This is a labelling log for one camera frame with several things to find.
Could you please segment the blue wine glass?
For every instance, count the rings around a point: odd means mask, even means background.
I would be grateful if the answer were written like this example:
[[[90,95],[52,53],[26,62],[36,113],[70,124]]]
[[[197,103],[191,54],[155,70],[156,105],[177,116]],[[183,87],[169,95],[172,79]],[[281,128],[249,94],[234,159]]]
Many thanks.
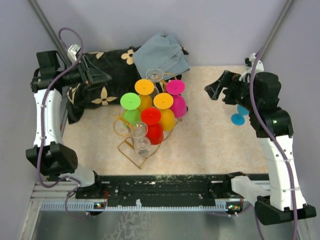
[[[249,111],[239,104],[236,105],[236,110],[237,113],[231,116],[231,122],[236,126],[242,126],[245,124],[245,116],[249,115]]]

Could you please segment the green wine glass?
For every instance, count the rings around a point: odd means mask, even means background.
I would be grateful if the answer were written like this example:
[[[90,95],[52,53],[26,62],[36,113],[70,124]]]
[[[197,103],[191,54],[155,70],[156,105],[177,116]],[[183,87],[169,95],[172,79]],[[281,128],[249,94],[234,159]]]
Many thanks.
[[[141,113],[138,107],[141,104],[140,97],[133,92],[124,94],[120,99],[120,105],[126,110],[122,117],[130,124],[141,121]]]

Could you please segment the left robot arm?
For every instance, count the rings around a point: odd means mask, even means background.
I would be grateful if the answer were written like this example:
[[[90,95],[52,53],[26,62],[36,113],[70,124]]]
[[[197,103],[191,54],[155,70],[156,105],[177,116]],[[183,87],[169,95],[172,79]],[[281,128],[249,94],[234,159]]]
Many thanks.
[[[64,71],[59,71],[57,51],[36,54],[39,68],[30,83],[36,104],[36,133],[33,146],[25,151],[25,156],[36,168],[40,183],[44,182],[43,176],[56,176],[58,183],[74,181],[97,199],[103,195],[104,186],[96,181],[97,173],[81,166],[76,152],[63,144],[60,107],[64,87],[80,84],[94,90],[111,80],[111,76],[80,54],[77,50],[77,59]]]

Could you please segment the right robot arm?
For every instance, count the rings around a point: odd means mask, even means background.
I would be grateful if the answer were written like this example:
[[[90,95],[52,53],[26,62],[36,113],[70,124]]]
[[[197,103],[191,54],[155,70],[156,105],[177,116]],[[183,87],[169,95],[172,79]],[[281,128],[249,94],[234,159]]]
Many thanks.
[[[205,86],[211,100],[218,100],[223,93],[227,105],[240,105],[249,112],[250,125],[264,151],[270,189],[265,190],[242,172],[226,175],[223,192],[229,198],[244,197],[253,206],[259,221],[267,225],[309,219],[317,215],[316,208],[308,204],[300,190],[293,156],[293,125],[289,113],[278,106],[281,83],[270,72],[255,74],[253,96],[259,121],[250,99],[250,83],[247,74],[225,70],[213,83]]]

